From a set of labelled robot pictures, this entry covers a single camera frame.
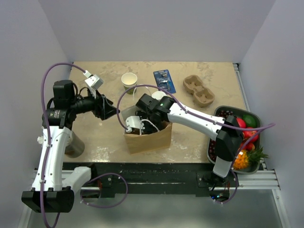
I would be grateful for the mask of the brown paper bag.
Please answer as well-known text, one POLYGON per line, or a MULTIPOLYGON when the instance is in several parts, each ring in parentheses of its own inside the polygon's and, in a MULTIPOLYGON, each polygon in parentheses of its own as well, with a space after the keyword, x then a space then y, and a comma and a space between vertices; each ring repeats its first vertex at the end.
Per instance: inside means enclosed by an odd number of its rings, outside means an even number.
POLYGON ((149 120, 151 120, 154 124, 159 122, 165 122, 166 128, 152 134, 139 134, 138 129, 134 129, 131 133, 126 132, 127 128, 126 128, 125 120, 129 116, 136 116, 135 112, 138 110, 140 109, 135 105, 133 105, 122 110, 121 113, 117 115, 118 120, 120 124, 122 124, 124 129, 123 136, 129 153, 138 154, 142 152, 150 152, 150 151, 169 148, 171 145, 171 135, 172 135, 171 122, 165 120, 155 121, 148 116, 149 120))

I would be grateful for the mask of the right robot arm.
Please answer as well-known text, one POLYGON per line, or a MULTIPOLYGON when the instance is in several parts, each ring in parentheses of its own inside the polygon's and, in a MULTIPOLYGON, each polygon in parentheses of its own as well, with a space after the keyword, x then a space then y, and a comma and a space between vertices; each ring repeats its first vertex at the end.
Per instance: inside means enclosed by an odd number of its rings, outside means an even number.
POLYGON ((243 141, 243 133, 235 117, 208 115, 168 96, 158 101, 144 94, 136 103, 136 107, 145 112, 153 124, 163 121, 181 124, 215 141, 217 157, 211 180, 218 187, 228 182, 228 173, 243 141))

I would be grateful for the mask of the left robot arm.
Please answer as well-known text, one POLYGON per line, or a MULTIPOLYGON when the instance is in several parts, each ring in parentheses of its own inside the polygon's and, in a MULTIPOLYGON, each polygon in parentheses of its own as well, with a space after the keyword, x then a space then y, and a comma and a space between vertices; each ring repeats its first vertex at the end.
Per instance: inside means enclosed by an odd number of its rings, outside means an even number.
POLYGON ((68 213, 81 187, 84 184, 94 186, 98 182, 98 174, 86 166, 75 168, 63 179, 64 155, 77 114, 92 112, 95 117, 106 120, 116 114, 116 108, 104 94, 88 92, 83 97, 77 92, 71 80, 56 81, 53 85, 54 96, 42 117, 43 144, 39 167, 31 189, 24 191, 21 197, 34 212, 68 213))

